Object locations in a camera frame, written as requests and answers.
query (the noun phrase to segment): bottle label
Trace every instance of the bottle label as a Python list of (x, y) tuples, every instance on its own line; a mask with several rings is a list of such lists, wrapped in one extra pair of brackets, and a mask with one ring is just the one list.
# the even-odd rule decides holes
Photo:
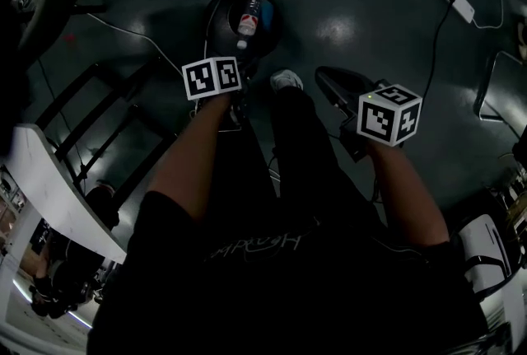
[(244, 14), (241, 16), (240, 26), (248, 27), (254, 32), (256, 31), (256, 26), (258, 25), (258, 17), (251, 16), (249, 14)]

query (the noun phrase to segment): white table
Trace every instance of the white table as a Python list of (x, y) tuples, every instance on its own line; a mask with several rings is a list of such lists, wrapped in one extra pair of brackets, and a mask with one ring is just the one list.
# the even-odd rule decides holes
[(116, 263), (124, 262), (126, 251), (73, 187), (39, 127), (32, 124), (15, 127), (5, 165), (54, 230)]

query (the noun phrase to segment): white box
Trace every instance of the white box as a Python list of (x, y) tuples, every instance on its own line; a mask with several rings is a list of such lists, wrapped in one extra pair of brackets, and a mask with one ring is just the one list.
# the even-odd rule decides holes
[(207, 58), (184, 65), (181, 69), (189, 100), (241, 89), (240, 73), (234, 56)]
[(422, 98), (396, 84), (359, 98), (357, 133), (391, 147), (417, 132)]

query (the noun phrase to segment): person's right arm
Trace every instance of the person's right arm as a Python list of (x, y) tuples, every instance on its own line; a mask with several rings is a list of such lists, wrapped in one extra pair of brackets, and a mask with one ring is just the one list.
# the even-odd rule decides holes
[(449, 241), (441, 211), (403, 151), (372, 140), (368, 140), (367, 151), (390, 226), (410, 244), (431, 246)]

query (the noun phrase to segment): white sneaker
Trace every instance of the white sneaker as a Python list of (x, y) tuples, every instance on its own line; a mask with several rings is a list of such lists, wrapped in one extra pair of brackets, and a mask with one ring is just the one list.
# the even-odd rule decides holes
[(283, 87), (296, 87), (304, 90), (302, 80), (290, 69), (275, 72), (271, 76), (271, 87), (275, 93)]

